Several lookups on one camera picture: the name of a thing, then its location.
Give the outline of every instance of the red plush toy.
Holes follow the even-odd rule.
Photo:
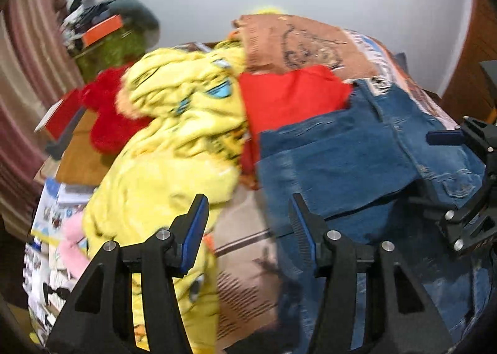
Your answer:
[[[121,77],[129,66],[104,70],[80,92],[83,106],[98,114],[90,132],[90,142],[103,154],[118,154],[133,135],[152,121],[150,117],[129,118],[116,110]]]

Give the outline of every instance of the yellow blanket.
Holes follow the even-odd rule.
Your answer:
[[[212,227],[239,176],[245,112],[237,76],[243,70],[240,47],[208,54],[161,48],[128,70],[123,86],[131,103],[156,118],[130,139],[85,209],[90,257],[107,240],[136,244],[170,226],[197,193],[209,199],[207,229]],[[200,286],[198,296],[192,296],[193,283]],[[134,275],[135,335],[148,348],[140,285]],[[175,279],[175,290],[192,349],[214,352],[216,271],[205,246],[188,276]]]

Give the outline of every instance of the bolt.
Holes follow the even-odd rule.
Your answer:
[[[169,232],[167,229],[161,229],[156,233],[156,238],[160,241],[165,241],[169,236],[171,236],[171,232]]]
[[[116,248],[116,242],[115,241],[106,241],[103,245],[103,249],[105,251],[113,251]]]
[[[391,241],[381,242],[381,247],[386,251],[393,251],[393,249],[395,249],[395,245]]]
[[[445,213],[445,220],[450,221],[455,215],[455,212],[450,210]]]
[[[341,238],[341,233],[339,231],[328,231],[326,232],[326,236],[332,241],[337,241]]]
[[[454,250],[455,251],[459,251],[459,250],[461,250],[463,248],[463,246],[464,246],[463,240],[462,239],[458,239],[458,240],[456,240],[456,243],[454,243]]]

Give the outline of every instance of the striped curtain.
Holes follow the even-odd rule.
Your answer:
[[[83,85],[59,33],[65,0],[9,0],[0,15],[0,214],[25,239],[41,187],[46,139],[33,130],[64,93]]]

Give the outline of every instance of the folded denim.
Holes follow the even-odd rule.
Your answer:
[[[426,133],[443,125],[422,113],[395,84],[373,96],[356,82],[350,108],[261,134],[258,175],[267,199],[267,221],[277,237],[278,264],[300,286],[280,322],[298,335],[304,352],[314,329],[324,283],[304,266],[288,220],[288,199],[301,193],[309,209],[351,239],[392,241],[421,279],[453,341],[463,338],[488,302],[494,277],[488,250],[456,259],[435,224],[404,204],[413,180],[430,181],[443,202],[462,206],[481,185],[484,165],[465,146],[430,146]],[[364,334],[365,277],[358,276],[352,348]],[[298,312],[289,326],[288,313]]]

